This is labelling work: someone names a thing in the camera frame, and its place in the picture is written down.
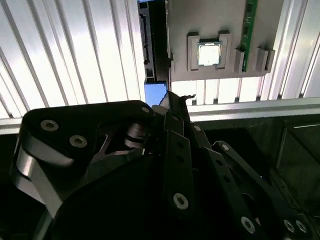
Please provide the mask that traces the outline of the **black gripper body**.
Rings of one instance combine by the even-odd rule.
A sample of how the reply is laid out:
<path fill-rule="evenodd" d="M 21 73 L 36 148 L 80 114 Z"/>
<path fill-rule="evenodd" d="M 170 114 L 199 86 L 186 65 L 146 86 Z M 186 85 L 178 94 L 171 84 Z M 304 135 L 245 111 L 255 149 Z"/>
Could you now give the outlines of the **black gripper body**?
<path fill-rule="evenodd" d="M 189 148 L 144 155 L 71 195 L 56 240 L 235 240 L 240 224 Z"/>

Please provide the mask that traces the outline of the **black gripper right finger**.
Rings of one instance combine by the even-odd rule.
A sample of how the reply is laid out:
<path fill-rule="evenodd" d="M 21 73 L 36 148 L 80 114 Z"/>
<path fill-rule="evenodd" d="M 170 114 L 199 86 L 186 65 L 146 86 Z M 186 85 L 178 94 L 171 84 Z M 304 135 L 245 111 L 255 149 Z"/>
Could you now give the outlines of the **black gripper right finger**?
<path fill-rule="evenodd" d="M 214 235 L 222 240 L 309 240 L 310 227 L 276 188 L 230 145 L 209 143 L 204 130 L 191 122 L 186 99 L 174 95 L 173 111 L 183 119 L 204 183 L 213 184 L 222 208 Z"/>

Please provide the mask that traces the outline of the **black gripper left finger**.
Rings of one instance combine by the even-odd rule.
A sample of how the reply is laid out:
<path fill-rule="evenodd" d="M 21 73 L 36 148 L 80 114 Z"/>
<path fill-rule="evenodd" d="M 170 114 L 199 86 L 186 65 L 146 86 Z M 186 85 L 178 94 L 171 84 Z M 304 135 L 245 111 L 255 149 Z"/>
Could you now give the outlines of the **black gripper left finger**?
<path fill-rule="evenodd" d="M 140 100 L 28 112 L 14 153 L 17 187 L 42 202 L 55 219 L 74 193 L 142 156 L 162 156 L 191 144 L 174 112 L 173 92 L 159 105 Z"/>

